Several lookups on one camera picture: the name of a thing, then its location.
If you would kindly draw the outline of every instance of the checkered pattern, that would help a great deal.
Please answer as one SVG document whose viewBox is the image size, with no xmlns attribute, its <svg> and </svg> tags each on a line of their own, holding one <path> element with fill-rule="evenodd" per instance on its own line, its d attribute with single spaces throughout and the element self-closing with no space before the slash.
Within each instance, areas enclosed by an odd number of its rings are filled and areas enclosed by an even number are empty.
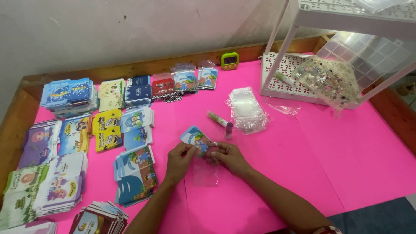
<svg viewBox="0 0 416 234">
<path fill-rule="evenodd" d="M 342 232 L 336 227 L 328 226 L 317 230 L 313 234 L 342 234 Z"/>
</svg>

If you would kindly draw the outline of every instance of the pink table surface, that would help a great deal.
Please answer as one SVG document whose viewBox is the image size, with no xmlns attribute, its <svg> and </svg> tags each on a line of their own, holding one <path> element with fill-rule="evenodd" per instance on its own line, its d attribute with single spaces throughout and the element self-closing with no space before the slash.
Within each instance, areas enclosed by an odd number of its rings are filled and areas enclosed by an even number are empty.
<svg viewBox="0 0 416 234">
<path fill-rule="evenodd" d="M 236 70 L 219 71 L 215 91 L 200 91 L 170 104 L 154 103 L 152 150 L 159 181 L 166 173 L 167 153 L 190 125 L 198 126 L 213 141 L 226 141 L 224 128 L 207 118 L 206 111 L 228 120 L 230 108 L 224 103 L 228 94 L 234 88 L 251 86 L 274 120 L 257 134 L 234 130 L 229 142 L 239 146 L 255 169 L 304 197 L 326 216 L 416 192 L 414 156 L 369 103 L 344 110 L 341 119 L 333 119 L 326 106 L 292 101 L 291 105 L 302 108 L 290 118 L 264 104 L 267 98 L 258 94 L 259 74 L 259 61 L 240 63 Z M 52 118 L 41 108 L 35 121 Z M 68 233 L 81 207 L 114 200 L 112 162 L 124 148 L 96 153 L 94 146 L 93 137 L 83 201 L 70 212 L 49 216 L 59 222 L 58 234 Z M 124 209 L 129 222 L 144 204 Z M 267 204 L 228 170 L 218 167 L 218 187 L 200 187 L 194 184 L 190 168 L 172 196 L 160 232 L 266 233 L 284 227 Z"/>
</svg>

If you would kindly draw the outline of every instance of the wall stain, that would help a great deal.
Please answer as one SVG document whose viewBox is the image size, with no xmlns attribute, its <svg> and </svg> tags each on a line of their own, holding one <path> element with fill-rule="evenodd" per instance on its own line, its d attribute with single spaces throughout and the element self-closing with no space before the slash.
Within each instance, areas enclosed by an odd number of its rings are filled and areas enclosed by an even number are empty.
<svg viewBox="0 0 416 234">
<path fill-rule="evenodd" d="M 196 13 L 198 14 L 199 19 L 201 19 L 201 15 L 199 14 L 198 7 L 196 8 Z"/>
</svg>

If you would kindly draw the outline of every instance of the white wall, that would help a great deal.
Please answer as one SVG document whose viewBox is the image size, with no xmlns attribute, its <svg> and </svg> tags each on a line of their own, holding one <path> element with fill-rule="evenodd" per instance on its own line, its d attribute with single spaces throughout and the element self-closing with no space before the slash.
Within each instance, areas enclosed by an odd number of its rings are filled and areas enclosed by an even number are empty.
<svg viewBox="0 0 416 234">
<path fill-rule="evenodd" d="M 280 7 L 278 0 L 1 0 L 0 118 L 24 75 L 266 42 Z M 290 15 L 283 24 L 277 39 Z M 297 36 L 324 32 L 302 28 Z"/>
</svg>

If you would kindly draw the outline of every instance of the glitter glue tube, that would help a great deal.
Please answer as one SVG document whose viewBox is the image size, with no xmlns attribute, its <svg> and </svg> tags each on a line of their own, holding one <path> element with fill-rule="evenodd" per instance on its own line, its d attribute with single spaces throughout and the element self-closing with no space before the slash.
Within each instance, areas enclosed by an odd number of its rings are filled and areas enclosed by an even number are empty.
<svg viewBox="0 0 416 234">
<path fill-rule="evenodd" d="M 207 116 L 214 120 L 215 122 L 219 123 L 223 127 L 227 127 L 227 121 L 225 121 L 223 118 L 219 117 L 218 115 L 212 113 L 211 111 L 207 112 Z"/>
<path fill-rule="evenodd" d="M 231 133 L 233 132 L 233 123 L 229 122 L 227 123 L 227 126 L 225 127 L 225 138 L 226 139 L 230 139 L 231 138 Z"/>
</svg>

